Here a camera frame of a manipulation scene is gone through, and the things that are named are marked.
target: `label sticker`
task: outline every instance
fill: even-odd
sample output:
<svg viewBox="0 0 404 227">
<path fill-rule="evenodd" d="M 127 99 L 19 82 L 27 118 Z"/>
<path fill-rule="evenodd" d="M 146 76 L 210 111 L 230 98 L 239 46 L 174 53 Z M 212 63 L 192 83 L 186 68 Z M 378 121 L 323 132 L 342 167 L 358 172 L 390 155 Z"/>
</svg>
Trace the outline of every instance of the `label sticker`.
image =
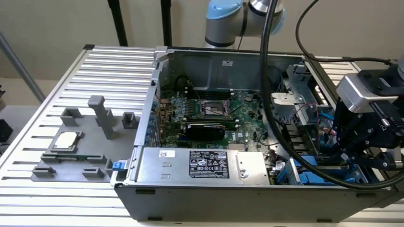
<svg viewBox="0 0 404 227">
<path fill-rule="evenodd" d="M 234 61 L 223 61 L 222 65 L 223 66 L 234 66 Z"/>
<path fill-rule="evenodd" d="M 226 151 L 190 151 L 192 178 L 230 178 Z"/>
<path fill-rule="evenodd" d="M 159 157 L 175 157 L 176 151 L 175 150 L 162 150 L 159 153 Z"/>
</svg>

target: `black pole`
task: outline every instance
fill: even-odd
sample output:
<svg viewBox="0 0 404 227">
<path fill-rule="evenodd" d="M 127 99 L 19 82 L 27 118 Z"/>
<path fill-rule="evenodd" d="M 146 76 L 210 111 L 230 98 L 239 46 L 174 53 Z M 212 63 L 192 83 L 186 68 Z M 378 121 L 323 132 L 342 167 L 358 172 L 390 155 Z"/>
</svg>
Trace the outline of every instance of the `black pole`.
<svg viewBox="0 0 404 227">
<path fill-rule="evenodd" d="M 160 0 L 160 4 L 162 4 L 164 46 L 172 46 L 171 0 Z"/>
<path fill-rule="evenodd" d="M 122 18 L 119 0 L 108 0 L 108 5 L 114 17 L 116 35 L 119 36 L 119 45 L 128 46 L 124 20 Z"/>
</svg>

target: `wire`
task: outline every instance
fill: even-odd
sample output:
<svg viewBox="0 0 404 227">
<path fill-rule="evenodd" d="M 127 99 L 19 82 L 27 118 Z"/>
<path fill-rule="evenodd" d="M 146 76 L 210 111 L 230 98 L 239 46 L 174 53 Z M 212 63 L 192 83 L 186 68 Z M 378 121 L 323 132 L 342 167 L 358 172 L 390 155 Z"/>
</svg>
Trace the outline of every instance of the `wire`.
<svg viewBox="0 0 404 227">
<path fill-rule="evenodd" d="M 303 106 L 296 110 L 296 112 L 291 115 L 291 117 L 299 113 L 299 111 L 303 109 L 303 107 L 308 106 L 308 105 L 318 105 L 316 103 L 304 103 Z"/>
<path fill-rule="evenodd" d="M 239 105 L 228 114 L 232 114 L 242 106 L 244 106 L 246 103 L 243 103 L 242 105 Z"/>
<path fill-rule="evenodd" d="M 268 134 L 268 131 L 266 131 L 262 135 L 260 135 L 260 137 L 259 137 L 259 139 L 258 139 L 258 144 L 262 144 L 263 146 L 274 146 L 274 145 L 276 145 L 276 144 L 279 144 L 279 142 L 278 143 L 274 143 L 274 144 L 266 144 L 266 143 L 263 143 L 262 142 L 262 138 L 263 138 L 263 136 L 266 135 L 266 134 Z"/>
<path fill-rule="evenodd" d="M 166 114 L 167 114 L 166 105 L 164 105 L 164 103 L 162 102 L 162 99 L 158 97 L 158 94 L 155 94 L 155 97 L 159 99 L 159 108 L 160 108 L 160 104 L 163 105 L 164 116 L 166 116 Z"/>
<path fill-rule="evenodd" d="M 300 24 L 303 21 L 304 16 L 307 15 L 308 11 L 311 10 L 311 8 L 315 6 L 315 4 L 319 2 L 319 0 L 314 0 L 314 2 L 310 4 L 310 6 L 307 7 L 307 9 L 304 10 L 299 20 L 298 20 L 298 24 L 296 24 L 296 30 L 295 30 L 295 36 L 296 36 L 296 42 L 298 45 L 304 53 L 304 55 L 312 59 L 314 61 L 319 61 L 319 62 L 346 62 L 346 61 L 374 61 L 374 62 L 382 62 L 387 65 L 392 65 L 392 60 L 391 59 L 380 59 L 380 58 L 340 58 L 340 59 L 322 59 L 322 58 L 316 58 L 314 55 L 310 54 L 310 52 L 307 51 L 307 49 L 304 48 L 303 44 L 302 44 L 302 40 L 300 40 Z"/>
<path fill-rule="evenodd" d="M 240 43 L 239 43 L 239 47 L 238 47 L 238 50 L 240 50 L 240 46 L 242 46 L 242 41 L 243 41 L 243 36 L 240 37 Z"/>
<path fill-rule="evenodd" d="M 268 120 L 270 126 L 272 128 L 274 135 L 275 135 L 280 145 L 284 147 L 286 151 L 291 155 L 291 157 L 307 168 L 308 171 L 311 171 L 314 174 L 316 174 L 324 180 L 335 183 L 336 185 L 340 185 L 343 187 L 356 189 L 356 190 L 376 190 L 376 189 L 387 188 L 391 185 L 395 185 L 404 180 L 404 173 L 400 172 L 391 179 L 384 180 L 378 183 L 363 184 L 363 183 L 346 182 L 344 180 L 328 175 L 320 169 L 318 169 L 315 166 L 312 166 L 308 163 L 308 161 L 298 154 L 298 152 L 292 148 L 291 144 L 283 137 L 283 134 L 278 128 L 278 124 L 274 119 L 274 114 L 272 114 L 272 110 L 271 110 L 272 101 L 270 98 L 271 92 L 268 90 L 268 88 L 271 86 L 271 84 L 270 84 L 271 81 L 267 79 L 270 31 L 271 31 L 271 27 L 272 27 L 272 20 L 274 20 L 276 4 L 278 4 L 278 0 L 274 0 L 270 3 L 268 12 L 267 12 L 267 16 L 266 16 L 266 22 L 264 22 L 262 45 L 260 45 L 260 79 L 262 79 L 263 104 L 264 104 L 264 112 L 266 112 L 267 120 Z"/>
<path fill-rule="evenodd" d="M 238 93 L 235 93 L 232 96 L 228 97 L 228 99 L 226 101 L 228 101 L 232 97 L 236 97 L 239 95 L 242 91 L 238 91 Z"/>
</svg>

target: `green circuit board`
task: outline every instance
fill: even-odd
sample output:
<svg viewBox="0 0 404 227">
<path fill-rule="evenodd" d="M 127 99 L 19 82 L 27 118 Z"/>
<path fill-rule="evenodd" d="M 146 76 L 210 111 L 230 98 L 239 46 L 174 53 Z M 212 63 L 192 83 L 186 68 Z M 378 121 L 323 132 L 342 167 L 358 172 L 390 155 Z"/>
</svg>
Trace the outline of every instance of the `green circuit board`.
<svg viewBox="0 0 404 227">
<path fill-rule="evenodd" d="M 228 149 L 230 145 L 244 145 L 246 150 L 255 149 L 256 139 L 266 132 L 259 112 L 259 98 L 252 98 L 254 93 L 247 91 L 236 92 L 227 100 L 188 99 L 182 92 L 164 91 L 162 102 L 164 103 L 162 112 L 162 146 L 167 148 L 218 148 Z M 224 106 L 218 112 L 218 108 L 210 109 L 218 114 L 207 116 L 210 110 L 204 111 L 203 104 L 211 106 Z M 211 124 L 227 127 L 223 140 L 198 141 L 188 140 L 184 126 L 190 121 L 211 119 Z"/>
</svg>

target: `slotted metal surface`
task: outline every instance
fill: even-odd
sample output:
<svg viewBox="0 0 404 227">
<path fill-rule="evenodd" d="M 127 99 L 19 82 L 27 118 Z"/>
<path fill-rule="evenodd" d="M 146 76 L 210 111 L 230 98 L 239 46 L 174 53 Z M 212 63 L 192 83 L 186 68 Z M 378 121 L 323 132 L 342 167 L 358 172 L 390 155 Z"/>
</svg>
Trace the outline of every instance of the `slotted metal surface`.
<svg viewBox="0 0 404 227">
<path fill-rule="evenodd" d="M 0 158 L 0 226 L 154 226 L 138 223 L 108 183 L 32 182 L 31 170 L 56 135 L 62 111 L 87 107 L 91 95 L 106 97 L 115 115 L 142 114 L 147 86 L 154 70 L 154 49 L 103 47 L 83 51 L 44 104 Z M 350 63 L 324 64 L 332 80 L 355 72 Z M 287 224 L 288 227 L 386 227 L 402 226 L 404 201 L 386 209 L 367 209 L 340 224 Z M 271 226 L 267 223 L 184 223 L 183 226 Z"/>
</svg>

